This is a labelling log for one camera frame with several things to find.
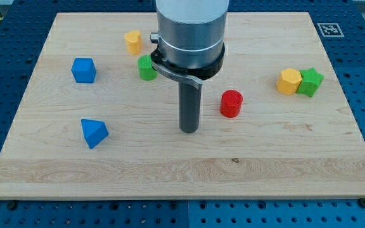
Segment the black flange mount with bracket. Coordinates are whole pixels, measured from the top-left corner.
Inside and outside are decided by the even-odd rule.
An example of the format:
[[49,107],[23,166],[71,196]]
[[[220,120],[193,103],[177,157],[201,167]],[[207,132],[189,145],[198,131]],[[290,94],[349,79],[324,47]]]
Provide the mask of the black flange mount with bracket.
[[150,54],[150,57],[152,68],[159,74],[178,83],[201,89],[203,81],[215,76],[222,68],[224,53],[225,45],[222,44],[221,54],[212,64],[196,69],[182,68],[170,63],[160,52],[159,47]]

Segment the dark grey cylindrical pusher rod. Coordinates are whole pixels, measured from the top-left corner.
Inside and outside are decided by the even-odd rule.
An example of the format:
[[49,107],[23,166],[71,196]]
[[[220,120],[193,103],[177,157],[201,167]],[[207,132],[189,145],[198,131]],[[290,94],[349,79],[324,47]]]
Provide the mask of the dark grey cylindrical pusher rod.
[[202,90],[179,83],[179,127],[185,133],[198,130]]

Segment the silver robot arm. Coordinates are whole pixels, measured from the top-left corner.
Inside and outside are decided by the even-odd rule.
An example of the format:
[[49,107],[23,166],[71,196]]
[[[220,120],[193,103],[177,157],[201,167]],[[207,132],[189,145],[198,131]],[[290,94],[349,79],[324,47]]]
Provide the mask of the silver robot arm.
[[222,68],[229,0],[156,0],[152,67],[179,84],[179,127],[198,130],[202,85]]

